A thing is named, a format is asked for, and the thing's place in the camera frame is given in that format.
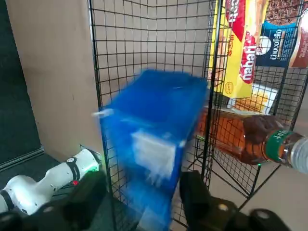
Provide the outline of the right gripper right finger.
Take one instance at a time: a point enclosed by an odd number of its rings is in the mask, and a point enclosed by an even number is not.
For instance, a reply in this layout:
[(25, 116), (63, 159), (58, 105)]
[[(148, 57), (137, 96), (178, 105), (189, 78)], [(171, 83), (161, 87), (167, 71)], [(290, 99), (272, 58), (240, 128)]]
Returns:
[(201, 174), (182, 172), (180, 198), (189, 231), (289, 231), (274, 212), (257, 208), (248, 215), (228, 200), (210, 195)]

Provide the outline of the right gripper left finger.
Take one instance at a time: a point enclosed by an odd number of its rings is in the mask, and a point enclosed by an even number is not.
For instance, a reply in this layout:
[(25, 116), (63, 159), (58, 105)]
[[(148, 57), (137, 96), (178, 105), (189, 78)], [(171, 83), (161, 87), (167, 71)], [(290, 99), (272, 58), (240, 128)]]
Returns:
[(43, 205), (23, 219), (23, 231), (83, 231), (91, 226), (107, 194), (106, 175), (89, 171), (64, 199)]

